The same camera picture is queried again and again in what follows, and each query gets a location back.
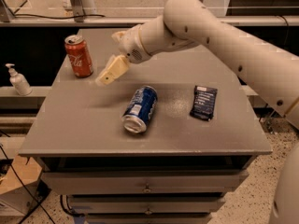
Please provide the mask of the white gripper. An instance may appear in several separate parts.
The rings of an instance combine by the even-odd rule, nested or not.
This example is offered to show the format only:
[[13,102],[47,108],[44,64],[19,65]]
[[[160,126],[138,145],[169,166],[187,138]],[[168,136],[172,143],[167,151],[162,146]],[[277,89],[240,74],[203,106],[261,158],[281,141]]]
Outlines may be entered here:
[[120,53],[128,59],[123,55],[112,55],[105,68],[95,79],[98,86],[108,85],[124,75],[130,68],[130,62],[143,63],[151,58],[141,41],[140,24],[126,31],[116,32],[111,37],[119,44]]

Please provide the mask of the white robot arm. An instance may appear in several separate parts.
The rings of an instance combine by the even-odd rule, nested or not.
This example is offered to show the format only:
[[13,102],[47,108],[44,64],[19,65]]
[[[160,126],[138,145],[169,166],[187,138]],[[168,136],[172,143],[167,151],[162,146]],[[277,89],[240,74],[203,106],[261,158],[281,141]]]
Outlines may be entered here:
[[120,54],[110,57],[98,85],[157,53],[203,45],[299,128],[299,57],[220,21],[199,0],[168,0],[161,16],[112,37]]

